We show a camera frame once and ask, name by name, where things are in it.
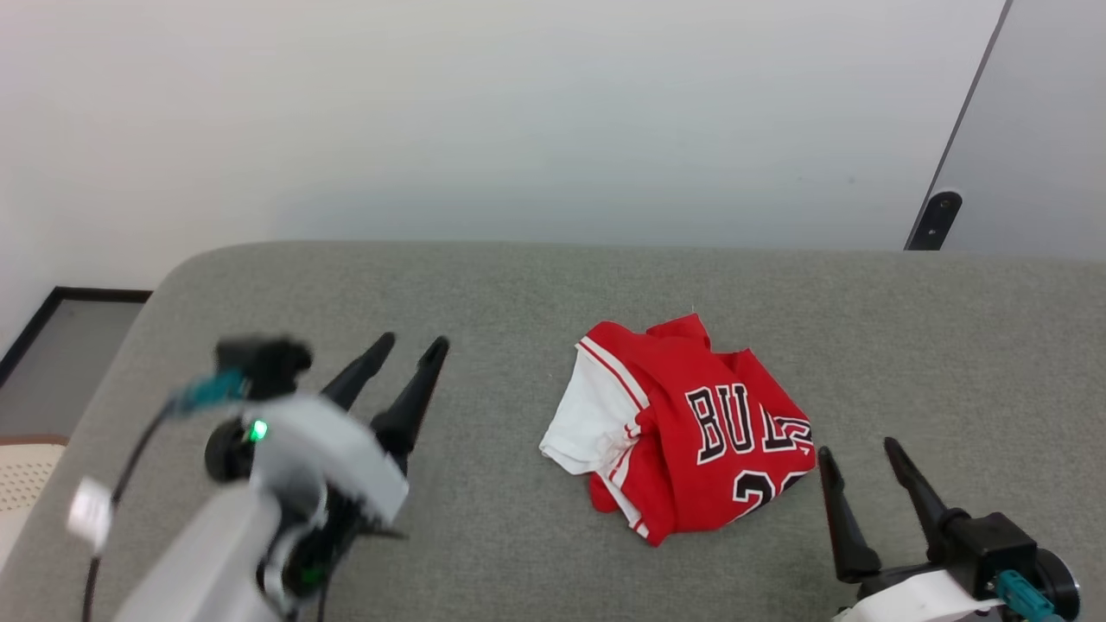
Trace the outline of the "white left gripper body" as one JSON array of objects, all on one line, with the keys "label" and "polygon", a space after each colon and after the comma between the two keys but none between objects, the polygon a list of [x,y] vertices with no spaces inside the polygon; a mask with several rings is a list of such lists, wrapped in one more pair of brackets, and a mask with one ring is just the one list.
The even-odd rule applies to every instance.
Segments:
[{"label": "white left gripper body", "polygon": [[321,395],[238,406],[209,436],[209,477],[246,481],[276,502],[257,579],[272,599],[313,599],[359,538],[399,538],[410,491],[375,434]]}]

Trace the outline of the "black baseboard strip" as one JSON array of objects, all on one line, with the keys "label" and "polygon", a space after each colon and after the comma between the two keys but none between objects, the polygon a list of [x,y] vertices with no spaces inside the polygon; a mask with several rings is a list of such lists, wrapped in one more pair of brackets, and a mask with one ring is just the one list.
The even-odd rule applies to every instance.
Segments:
[{"label": "black baseboard strip", "polygon": [[80,302],[106,302],[125,304],[145,304],[153,296],[149,289],[102,289],[102,288],[76,288],[55,287],[46,296],[46,299],[39,307],[27,326],[15,336],[12,346],[9,348],[4,357],[0,359],[0,387],[4,386],[8,379],[20,364],[24,355],[41,334],[44,326],[53,318],[60,304],[64,301]]}]

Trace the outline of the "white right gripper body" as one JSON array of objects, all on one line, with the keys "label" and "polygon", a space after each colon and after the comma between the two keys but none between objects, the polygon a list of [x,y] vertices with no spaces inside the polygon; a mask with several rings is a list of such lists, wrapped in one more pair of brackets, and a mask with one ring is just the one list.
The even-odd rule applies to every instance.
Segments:
[{"label": "white right gripper body", "polygon": [[998,622],[1006,603],[984,587],[975,589],[948,569],[911,566],[873,571],[841,566],[841,582],[857,584],[857,601],[834,622]]}]

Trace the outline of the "grey door panel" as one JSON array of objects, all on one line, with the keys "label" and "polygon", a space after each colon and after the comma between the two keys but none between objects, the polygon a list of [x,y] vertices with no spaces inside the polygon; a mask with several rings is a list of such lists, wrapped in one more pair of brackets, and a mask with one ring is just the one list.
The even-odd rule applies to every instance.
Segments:
[{"label": "grey door panel", "polygon": [[937,189],[945,251],[1106,261],[1106,0],[1012,0]]}]

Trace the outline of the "beige perforated laundry basket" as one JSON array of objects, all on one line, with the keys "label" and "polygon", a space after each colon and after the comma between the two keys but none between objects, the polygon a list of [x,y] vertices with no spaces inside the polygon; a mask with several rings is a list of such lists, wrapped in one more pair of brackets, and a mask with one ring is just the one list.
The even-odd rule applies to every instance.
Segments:
[{"label": "beige perforated laundry basket", "polygon": [[0,435],[0,574],[67,442],[60,435]]}]

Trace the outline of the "red and white basketball jersey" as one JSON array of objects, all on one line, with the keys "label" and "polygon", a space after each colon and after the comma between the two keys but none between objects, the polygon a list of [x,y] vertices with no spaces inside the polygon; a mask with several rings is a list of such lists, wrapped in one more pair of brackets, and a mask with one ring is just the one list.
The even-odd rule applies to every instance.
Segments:
[{"label": "red and white basketball jersey", "polygon": [[696,314],[575,344],[542,456],[653,547],[755,512],[817,468],[812,424],[750,350],[716,352]]}]

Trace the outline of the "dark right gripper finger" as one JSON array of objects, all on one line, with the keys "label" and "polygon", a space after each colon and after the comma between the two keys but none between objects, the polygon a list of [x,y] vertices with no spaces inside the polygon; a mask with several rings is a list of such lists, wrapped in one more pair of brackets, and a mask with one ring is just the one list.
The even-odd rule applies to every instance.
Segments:
[{"label": "dark right gripper finger", "polygon": [[845,480],[830,447],[817,450],[830,543],[838,581],[864,581],[881,570],[880,556],[860,532],[845,495]]},{"label": "dark right gripper finger", "polygon": [[912,501],[918,523],[924,529],[925,545],[927,545],[925,556],[928,562],[947,562],[951,552],[947,528],[956,521],[967,519],[969,515],[961,508],[949,508],[941,500],[899,440],[886,437],[881,446],[893,466],[897,483],[908,493]]}]

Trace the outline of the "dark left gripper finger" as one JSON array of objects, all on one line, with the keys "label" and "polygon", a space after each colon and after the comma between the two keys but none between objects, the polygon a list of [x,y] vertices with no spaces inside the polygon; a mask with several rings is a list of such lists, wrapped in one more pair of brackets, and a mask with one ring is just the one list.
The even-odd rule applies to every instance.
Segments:
[{"label": "dark left gripper finger", "polygon": [[372,418],[372,432],[380,448],[392,457],[400,473],[410,471],[410,456],[417,444],[422,421],[432,398],[448,355],[448,338],[438,336],[417,363],[413,379],[388,410]]},{"label": "dark left gripper finger", "polygon": [[353,359],[347,366],[340,371],[340,374],[321,390],[321,394],[340,406],[340,410],[349,412],[356,398],[359,397],[359,392],[371,379],[375,377],[390,355],[395,341],[394,333],[380,334],[371,348],[359,354],[359,357]]}]

